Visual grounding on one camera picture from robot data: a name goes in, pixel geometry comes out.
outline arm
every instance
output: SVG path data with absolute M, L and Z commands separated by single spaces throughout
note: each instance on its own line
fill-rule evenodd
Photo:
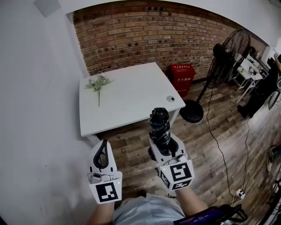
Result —
M 114 202 L 97 205 L 87 225 L 111 225 L 113 213 Z
M 186 217 L 208 209 L 208 206 L 189 187 L 176 190 L 176 194 Z
M 277 65 L 279 71 L 281 71 L 281 63 L 279 62 L 278 55 L 276 53 L 274 54 L 274 59 L 275 59 L 275 62 L 276 62 L 276 65 Z

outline white table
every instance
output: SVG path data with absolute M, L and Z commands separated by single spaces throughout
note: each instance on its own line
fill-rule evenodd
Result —
M 256 61 L 252 56 L 250 56 L 250 54 L 248 54 L 247 55 L 247 58 L 246 58 L 249 62 L 250 62 L 250 60 L 251 61 L 253 61 L 254 63 L 254 65 L 258 68 L 259 66 L 260 66 L 260 64 L 259 64 L 259 62 L 258 61 Z
M 237 72 L 238 72 L 237 75 L 236 76 L 231 76 L 229 78 L 229 81 L 233 80 L 233 81 L 235 81 L 239 85 L 237 91 L 242 89 L 242 88 L 244 88 L 247 85 L 249 80 L 251 81 L 250 85 L 244 91 L 243 95 L 237 100 L 236 104 L 240 102 L 240 100 L 245 96 L 245 94 L 251 88 L 255 87 L 258 84 L 258 82 L 263 79 L 263 77 L 260 75 L 260 73 L 256 73 L 256 75 L 250 75 L 249 74 L 250 66 L 253 69 L 255 69 L 256 71 L 258 71 L 258 68 L 254 64 L 252 64 L 248 59 L 244 59 L 244 61 L 241 63 L 241 66 L 237 69 Z M 241 84 L 239 84 L 237 82 L 237 80 L 236 80 L 236 78 L 239 75 L 241 75 L 244 78 L 244 80 L 243 80 L 243 82 Z
M 154 63 L 131 66 L 103 73 L 112 82 L 98 93 L 85 89 L 89 79 L 80 80 L 79 109 L 81 136 L 88 137 L 95 145 L 95 134 L 148 119 L 152 110 L 163 107 L 170 114 L 173 124 L 179 110 L 185 106 L 175 88 L 162 70 Z M 174 97 L 174 102 L 167 100 Z

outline wire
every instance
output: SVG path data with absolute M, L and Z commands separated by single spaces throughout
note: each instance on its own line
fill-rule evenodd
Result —
M 277 105 L 277 106 L 281 106 L 281 105 L 278 105 L 278 104 L 277 104 L 278 102 L 280 102 L 280 101 L 281 101 L 281 98 L 280 98 L 280 100 L 279 100 L 279 101 L 277 101 L 277 100 L 278 100 L 278 98 L 276 99 L 275 105 Z
M 246 140 L 245 140 L 245 145 L 246 145 L 246 149 L 247 149 L 247 160 L 246 160 L 246 163 L 245 163 L 245 176 L 244 176 L 242 191 L 244 191 L 245 179 L 246 179 L 246 175 L 247 175 L 247 162 L 249 160 L 249 149 L 248 149 L 248 146 L 247 146 L 247 140 L 248 140 L 249 131 L 250 131 L 250 127 L 249 127 L 249 124 L 248 124 L 249 120 L 250 120 L 250 118 L 247 121 L 247 125 L 248 125 L 248 128 L 249 128 L 248 133 L 247 133 L 247 137 L 246 137 Z
M 249 181 L 250 181 L 251 177 L 254 175 L 254 173 L 255 173 L 255 171 L 256 171 L 256 169 L 257 169 L 257 167 L 258 167 L 259 159 L 261 158 L 261 156 L 263 156 L 263 155 L 264 155 L 264 153 L 265 153 L 265 152 L 267 152 L 267 150 L 265 150 L 265 151 L 264 151 L 264 152 L 263 152 L 263 153 L 259 156 L 259 158 L 258 158 L 258 160 L 257 160 L 257 162 L 256 162 L 256 167 L 255 167 L 255 170 L 254 170 L 254 172 L 252 173 L 252 175 L 249 177 L 249 179 L 248 179 L 248 181 L 247 181 L 247 183 L 246 183 L 244 193 L 246 193 L 247 185 L 248 185 L 248 183 L 249 183 Z
M 233 204 L 235 204 L 235 203 L 237 203 L 237 202 L 239 202 L 239 201 L 240 201 L 240 198 L 239 198 L 239 197 L 236 197 L 236 200 L 235 200 L 233 203 L 231 203 L 231 207 L 232 207 Z
M 209 112 L 210 112 L 210 102 L 211 102 L 212 96 L 213 96 L 213 88 L 212 88 L 212 93 L 211 93 L 210 100 L 209 100 L 209 102 L 208 102 L 208 107 L 209 107 L 209 108 L 208 108 L 208 113 L 207 113 L 207 121 L 208 121 L 209 131 L 210 131 L 212 137 L 215 139 L 215 141 L 216 141 L 216 143 L 217 143 L 217 145 L 218 145 L 218 149 L 220 150 L 219 142 L 217 141 L 217 139 L 214 137 L 214 135 L 213 135 L 212 132 L 211 132 L 210 123 L 209 123 L 209 119 L 208 119 L 208 115 L 209 115 Z M 234 195 L 230 192 L 230 185 L 229 185 L 229 179 L 228 179 L 228 168 L 227 168 L 227 163 L 225 162 L 225 158 L 224 158 L 223 152 L 222 152 L 221 150 L 220 150 L 220 152 L 221 152 L 222 155 L 223 155 L 223 161 L 224 161 L 224 165 L 225 165 L 225 167 L 226 167 L 228 192 L 229 192 L 229 194 L 230 194 L 232 197 L 234 197 Z
M 276 216 L 280 213 L 280 211 L 281 211 L 281 209 L 279 209 L 279 210 L 277 211 L 277 213 L 275 214 L 275 216 L 274 216 L 273 220 L 270 222 L 270 224 L 269 224 L 269 225 L 271 225 L 271 224 L 272 224 L 272 222 L 274 221 L 275 217 L 276 217 Z
M 280 210 L 281 209 L 281 205 L 279 205 L 278 207 L 277 206 L 275 206 L 275 208 L 274 208 L 274 210 Z
M 109 177 L 110 181 L 116 180 L 117 178 L 114 175 L 109 175 L 109 174 L 98 174 L 98 173 L 88 173 L 87 174 L 88 179 L 90 180 L 92 177 L 100 179 L 102 181 L 103 177 Z
M 232 204 L 233 204 L 233 201 L 234 201 L 234 196 L 233 196 L 233 199 L 232 199 L 232 202 L 231 202 L 231 206 L 232 206 Z
M 240 199 L 238 202 L 241 202 L 242 200 L 243 200 L 243 199 Z M 238 202 L 237 202 L 237 203 L 238 203 Z M 235 207 L 235 205 L 236 205 L 237 203 L 235 203 L 233 207 Z

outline white wall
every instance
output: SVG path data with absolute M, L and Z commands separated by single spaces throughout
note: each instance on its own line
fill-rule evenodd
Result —
M 73 27 L 61 9 L 43 17 L 33 0 L 2 0 L 0 21 L 0 216 L 8 225 L 85 224 L 91 148 L 79 131 Z
M 59 0 L 65 13 L 118 0 Z M 280 37 L 281 9 L 268 0 L 167 0 L 188 4 L 220 14 L 247 28 L 270 46 Z
M 281 52 L 281 37 L 278 39 L 277 45 L 276 45 L 276 51 Z

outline black folded umbrella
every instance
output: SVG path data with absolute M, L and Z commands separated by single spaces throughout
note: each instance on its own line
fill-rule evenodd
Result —
M 149 133 L 150 138 L 161 154 L 169 155 L 171 133 L 168 111 L 165 108 L 155 108 L 150 114 L 149 123 L 152 127 L 152 132 Z

